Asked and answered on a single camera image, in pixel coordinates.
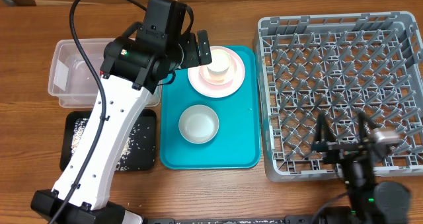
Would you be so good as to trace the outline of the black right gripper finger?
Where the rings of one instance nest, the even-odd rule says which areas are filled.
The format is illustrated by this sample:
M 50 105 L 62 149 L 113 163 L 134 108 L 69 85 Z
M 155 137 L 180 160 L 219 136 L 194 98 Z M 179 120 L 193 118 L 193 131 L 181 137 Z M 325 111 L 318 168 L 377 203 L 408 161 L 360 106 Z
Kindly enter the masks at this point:
M 365 141 L 369 137 L 369 134 L 365 127 L 368 127 L 370 130 L 373 130 L 377 127 L 377 124 L 366 115 L 365 112 L 358 113 L 358 131 L 360 141 Z
M 336 138 L 331 132 L 324 113 L 320 113 L 317 117 L 316 132 L 313 142 L 335 142 Z

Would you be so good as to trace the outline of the cream cup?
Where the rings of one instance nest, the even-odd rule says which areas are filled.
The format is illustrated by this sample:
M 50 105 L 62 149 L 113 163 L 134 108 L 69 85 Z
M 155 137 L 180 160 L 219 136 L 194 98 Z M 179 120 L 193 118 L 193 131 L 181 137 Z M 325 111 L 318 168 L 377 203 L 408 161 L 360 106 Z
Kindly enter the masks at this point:
M 222 80 L 231 65 L 230 55 L 224 50 L 211 51 L 212 62 L 206 65 L 209 75 L 214 80 Z

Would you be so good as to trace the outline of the grey bowl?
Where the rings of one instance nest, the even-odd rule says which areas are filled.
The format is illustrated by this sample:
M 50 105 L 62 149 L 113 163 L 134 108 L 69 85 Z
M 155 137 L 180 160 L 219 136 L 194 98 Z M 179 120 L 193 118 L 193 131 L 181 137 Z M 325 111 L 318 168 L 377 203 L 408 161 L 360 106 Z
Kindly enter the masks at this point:
M 178 128 L 181 136 L 190 143 L 211 141 L 219 130 L 219 118 L 209 106 L 197 104 L 188 107 L 180 116 Z

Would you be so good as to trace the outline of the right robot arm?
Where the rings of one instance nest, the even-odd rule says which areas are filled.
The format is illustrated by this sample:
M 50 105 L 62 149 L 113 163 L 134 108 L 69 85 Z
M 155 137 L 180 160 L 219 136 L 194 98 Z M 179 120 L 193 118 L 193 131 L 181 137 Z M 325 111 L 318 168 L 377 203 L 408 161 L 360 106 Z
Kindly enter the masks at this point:
M 382 128 L 365 113 L 358 114 L 359 138 L 343 143 L 335 137 L 323 113 L 317 117 L 311 150 L 323 154 L 326 165 L 340 165 L 345 193 L 329 200 L 311 223 L 407 223 L 410 190 L 399 182 L 376 181 L 374 164 L 399 144 L 398 133 Z

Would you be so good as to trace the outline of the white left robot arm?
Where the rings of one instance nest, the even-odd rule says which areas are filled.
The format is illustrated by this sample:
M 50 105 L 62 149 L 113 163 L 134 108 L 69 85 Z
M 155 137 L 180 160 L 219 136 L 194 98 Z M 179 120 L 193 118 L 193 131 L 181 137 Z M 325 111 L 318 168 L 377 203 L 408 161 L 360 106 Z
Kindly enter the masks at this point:
M 49 223 L 143 223 L 144 218 L 109 200 L 120 154 L 157 85 L 176 69 L 211 63 L 208 33 L 128 33 L 104 51 L 99 88 L 76 152 L 50 190 L 34 193 L 30 207 Z

